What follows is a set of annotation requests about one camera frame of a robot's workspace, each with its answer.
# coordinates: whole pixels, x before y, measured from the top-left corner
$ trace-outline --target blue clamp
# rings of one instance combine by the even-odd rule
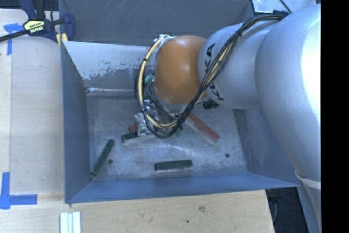
[[[75,36],[75,20],[72,14],[64,14],[57,21],[46,19],[44,12],[44,0],[19,0],[21,9],[26,12],[28,21],[23,25],[30,36],[41,36],[49,38],[57,43],[57,32],[55,25],[65,24],[65,33],[69,40]]]
[[[9,195],[10,192],[10,172],[2,174],[0,209],[8,210],[15,205],[36,205],[38,195]]]

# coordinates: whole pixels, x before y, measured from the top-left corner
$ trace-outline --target tape piece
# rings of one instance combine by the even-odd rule
[[[36,205],[37,194],[9,195],[10,192],[10,172],[2,174],[0,209],[8,210],[15,205]]]
[[[11,23],[9,25],[4,25],[4,28],[9,34],[24,30],[23,26],[19,25],[18,23]],[[12,39],[9,39],[7,44],[7,55],[9,56],[11,54],[12,54]]]

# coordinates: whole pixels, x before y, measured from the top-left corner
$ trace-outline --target yellow label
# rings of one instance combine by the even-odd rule
[[[38,27],[41,27],[45,25],[45,23],[43,21],[28,21],[25,25],[24,25],[24,29],[25,30],[30,30],[30,29],[33,29],[33,28],[38,28]]]

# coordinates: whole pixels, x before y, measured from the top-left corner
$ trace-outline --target wooden table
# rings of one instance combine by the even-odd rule
[[[21,10],[0,9],[0,36],[7,32],[3,26],[9,23],[24,23],[26,14]],[[29,36],[13,40],[14,52],[19,52],[19,46],[35,44],[40,51],[40,44],[48,42],[45,38]],[[35,126],[37,130],[27,129],[18,133],[12,123],[14,116],[25,117],[34,110],[50,112],[50,102],[45,106],[35,108],[35,101],[28,106],[16,106],[12,93],[21,93],[22,83],[29,73],[38,72],[40,65],[28,63],[23,79],[13,77],[12,59],[8,55],[8,42],[0,43],[0,181],[2,172],[14,175],[10,180],[10,194],[28,194],[34,190],[38,195],[37,205],[11,206],[9,210],[0,210],[0,232],[59,232],[59,215],[61,212],[81,213],[82,232],[275,232],[264,190],[237,192],[228,194],[213,194],[186,196],[176,198],[158,198],[141,200],[123,200],[94,202],[68,205],[64,202],[64,172],[63,172],[63,138],[53,145],[48,145],[40,135],[43,126],[33,115],[28,118],[26,126]],[[47,59],[54,56],[47,52]],[[31,80],[28,83],[29,92],[23,91],[23,99],[29,98],[30,91],[42,86],[42,80]],[[55,94],[59,102],[60,92]],[[26,135],[25,132],[35,131],[36,135]],[[54,159],[48,155],[58,153]]]

